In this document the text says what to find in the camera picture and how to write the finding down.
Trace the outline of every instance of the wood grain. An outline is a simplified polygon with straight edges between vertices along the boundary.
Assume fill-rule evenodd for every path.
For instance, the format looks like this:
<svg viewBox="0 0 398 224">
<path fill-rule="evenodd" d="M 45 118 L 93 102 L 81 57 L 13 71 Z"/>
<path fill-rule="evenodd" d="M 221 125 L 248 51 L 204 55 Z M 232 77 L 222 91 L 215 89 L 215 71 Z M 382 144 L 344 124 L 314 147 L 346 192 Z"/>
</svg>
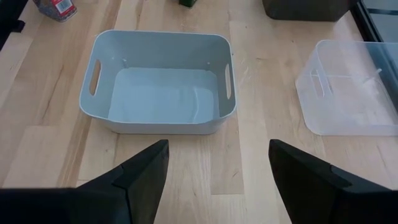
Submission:
<svg viewBox="0 0 398 224">
<path fill-rule="evenodd" d="M 268 143 L 281 139 L 398 189 L 398 138 L 317 136 L 303 121 L 295 79 L 322 39 L 361 40 L 337 23 L 275 21 L 258 0 L 74 0 L 57 23 L 29 1 L 27 25 L 0 52 L 0 185 L 76 187 L 160 139 L 170 161 L 156 223 L 290 223 Z M 209 136 L 120 135 L 79 109 L 93 42 L 108 29 L 214 33 L 233 49 L 237 112 Z"/>
</svg>

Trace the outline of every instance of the dark green container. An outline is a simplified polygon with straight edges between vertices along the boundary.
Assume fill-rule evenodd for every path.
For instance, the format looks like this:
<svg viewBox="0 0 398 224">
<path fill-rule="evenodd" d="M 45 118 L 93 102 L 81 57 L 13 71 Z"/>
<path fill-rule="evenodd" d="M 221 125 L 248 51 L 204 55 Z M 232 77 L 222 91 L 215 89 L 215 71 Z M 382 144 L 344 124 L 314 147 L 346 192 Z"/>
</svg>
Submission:
<svg viewBox="0 0 398 224">
<path fill-rule="evenodd" d="M 194 5 L 194 3 L 196 2 L 197 0 L 180 0 L 180 5 L 183 5 L 183 6 L 187 6 L 187 7 L 189 7 L 189 8 L 192 8 L 192 6 Z"/>
<path fill-rule="evenodd" d="M 336 22 L 359 0 L 262 0 L 273 19 Z"/>
</svg>

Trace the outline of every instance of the red label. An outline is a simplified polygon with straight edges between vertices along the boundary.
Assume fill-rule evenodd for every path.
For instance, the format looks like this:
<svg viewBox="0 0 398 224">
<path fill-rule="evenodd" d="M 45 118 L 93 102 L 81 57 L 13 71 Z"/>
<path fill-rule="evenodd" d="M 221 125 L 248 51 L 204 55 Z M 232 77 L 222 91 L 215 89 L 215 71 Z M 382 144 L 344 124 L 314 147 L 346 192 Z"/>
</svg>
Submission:
<svg viewBox="0 0 398 224">
<path fill-rule="evenodd" d="M 75 9 L 71 0 L 51 0 L 51 3 L 55 6 L 61 16 L 64 16 Z"/>
</svg>

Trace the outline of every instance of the wooden tabletop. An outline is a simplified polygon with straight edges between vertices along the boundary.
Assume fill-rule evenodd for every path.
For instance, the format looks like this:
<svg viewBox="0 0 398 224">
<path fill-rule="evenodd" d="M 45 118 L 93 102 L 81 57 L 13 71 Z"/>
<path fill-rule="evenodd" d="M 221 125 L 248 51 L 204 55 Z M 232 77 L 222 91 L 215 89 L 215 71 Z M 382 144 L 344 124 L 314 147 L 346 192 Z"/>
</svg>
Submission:
<svg viewBox="0 0 398 224">
<path fill-rule="evenodd" d="M 159 139 L 170 165 L 156 223 L 290 223 L 272 178 L 268 142 L 281 139 L 356 175 L 398 189 L 398 139 L 330 137 L 304 124 L 295 79 L 322 39 L 361 40 L 350 13 L 337 23 L 275 21 L 260 0 L 74 0 L 64 23 L 32 1 L 0 52 L 0 185 L 76 186 Z M 115 134 L 79 109 L 95 37 L 108 29 L 221 34 L 233 49 L 238 110 L 213 135 Z"/>
</svg>

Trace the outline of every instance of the bin handle cutout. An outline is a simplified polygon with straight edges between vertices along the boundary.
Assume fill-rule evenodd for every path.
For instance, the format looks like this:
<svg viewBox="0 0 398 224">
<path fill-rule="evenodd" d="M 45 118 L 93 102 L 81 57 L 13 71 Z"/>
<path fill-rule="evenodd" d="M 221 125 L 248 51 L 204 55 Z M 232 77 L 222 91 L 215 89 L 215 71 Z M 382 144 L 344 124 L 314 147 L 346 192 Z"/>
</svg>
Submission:
<svg viewBox="0 0 398 224">
<path fill-rule="evenodd" d="M 101 72 L 101 62 L 99 60 L 95 61 L 93 76 L 90 80 L 90 94 L 95 95 L 98 87 L 98 80 L 100 79 L 100 72 Z"/>
<path fill-rule="evenodd" d="M 227 99 L 230 99 L 232 86 L 231 86 L 231 74 L 230 74 L 228 63 L 225 66 L 225 85 L 226 85 L 226 97 L 227 97 Z"/>
</svg>

